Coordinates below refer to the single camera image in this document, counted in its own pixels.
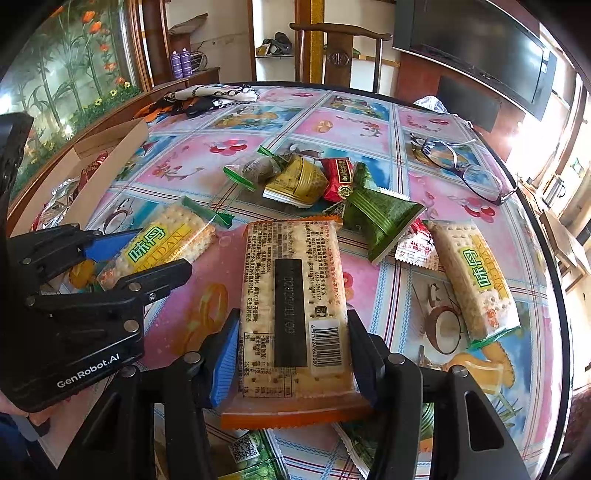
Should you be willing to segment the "left human hand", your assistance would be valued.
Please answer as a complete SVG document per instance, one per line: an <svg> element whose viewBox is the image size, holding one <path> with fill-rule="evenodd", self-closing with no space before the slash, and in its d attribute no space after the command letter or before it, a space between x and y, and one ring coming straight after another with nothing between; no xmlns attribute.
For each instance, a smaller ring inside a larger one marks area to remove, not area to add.
<svg viewBox="0 0 591 480"><path fill-rule="evenodd" d="M35 426L40 426L47 421L54 411L57 405L50 406L40 412L26 412L18 408L13 402L11 402L3 392L0 392L0 412L8 415L16 415L21 417L27 417L31 423Z"/></svg>

